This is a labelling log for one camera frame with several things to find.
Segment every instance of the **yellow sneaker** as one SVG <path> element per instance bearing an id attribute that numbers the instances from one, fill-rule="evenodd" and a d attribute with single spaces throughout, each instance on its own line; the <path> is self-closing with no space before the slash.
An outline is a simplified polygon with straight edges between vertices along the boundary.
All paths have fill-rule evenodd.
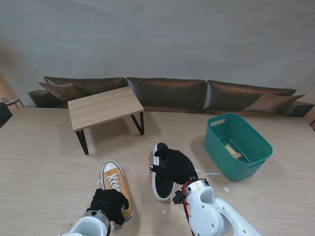
<path id="1" fill-rule="evenodd" d="M 122 213 L 125 221 L 128 221 L 132 216 L 133 208 L 130 197 L 127 193 L 125 176 L 122 169 L 116 162 L 108 161 L 103 166 L 101 176 L 104 189 L 115 189 L 121 192 L 125 196 L 125 198 L 127 198 L 129 202 L 129 207 L 128 209 L 123 209 Z"/>

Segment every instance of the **sneaker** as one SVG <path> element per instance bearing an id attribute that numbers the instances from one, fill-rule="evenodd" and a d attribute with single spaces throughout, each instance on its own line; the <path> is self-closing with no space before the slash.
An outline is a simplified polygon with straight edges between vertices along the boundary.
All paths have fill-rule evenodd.
<path id="1" fill-rule="evenodd" d="M 161 156 L 155 156 L 155 153 L 160 148 L 168 148 L 165 143 L 158 143 L 153 148 L 153 164 L 166 167 L 167 160 Z M 175 182 L 169 177 L 152 172 L 152 188 L 154 195 L 160 201 L 166 201 L 171 197 L 174 190 Z"/>
<path id="2" fill-rule="evenodd" d="M 114 161 L 108 161 L 102 170 L 102 184 L 104 189 L 116 189 L 127 198 L 129 207 L 128 209 L 122 209 L 123 217 L 125 221 L 129 220 L 133 213 L 132 203 L 127 193 L 125 176 L 122 169 Z"/>

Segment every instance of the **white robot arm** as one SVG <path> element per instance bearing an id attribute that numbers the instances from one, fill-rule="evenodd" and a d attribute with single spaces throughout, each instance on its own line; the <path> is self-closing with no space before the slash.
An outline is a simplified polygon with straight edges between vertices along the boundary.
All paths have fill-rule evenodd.
<path id="1" fill-rule="evenodd" d="M 75 226 L 62 236 L 109 236 L 110 223 L 100 211 L 89 210 L 75 224 Z"/>
<path id="2" fill-rule="evenodd" d="M 215 198 L 207 180 L 194 180 L 183 187 L 184 205 L 190 205 L 189 225 L 195 236 L 218 236 L 233 227 L 233 236 L 260 234 L 226 201 Z"/>

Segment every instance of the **throw pillow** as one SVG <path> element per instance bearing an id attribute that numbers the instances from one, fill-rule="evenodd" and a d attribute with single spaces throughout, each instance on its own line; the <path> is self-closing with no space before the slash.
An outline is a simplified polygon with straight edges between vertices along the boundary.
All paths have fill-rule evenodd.
<path id="1" fill-rule="evenodd" d="M 46 83 L 39 83 L 43 86 L 47 91 L 49 91 L 52 95 L 59 98 L 63 102 L 75 100 L 84 95 L 78 90 L 78 88 L 73 84 L 65 84 L 65 85 L 52 85 Z"/>
<path id="2" fill-rule="evenodd" d="M 270 92 L 265 92 L 257 101 L 243 109 L 243 111 L 276 113 L 280 108 L 291 104 L 303 96 L 278 96 Z"/>

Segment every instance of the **green basket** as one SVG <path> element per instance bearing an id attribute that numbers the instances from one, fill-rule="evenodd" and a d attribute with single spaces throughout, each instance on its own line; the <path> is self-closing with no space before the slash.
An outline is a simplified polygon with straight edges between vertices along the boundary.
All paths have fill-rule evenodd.
<path id="1" fill-rule="evenodd" d="M 234 158 L 227 144 L 242 156 Z M 271 145 L 242 117 L 232 113 L 208 120 L 205 149 L 230 181 L 252 176 L 272 154 Z"/>

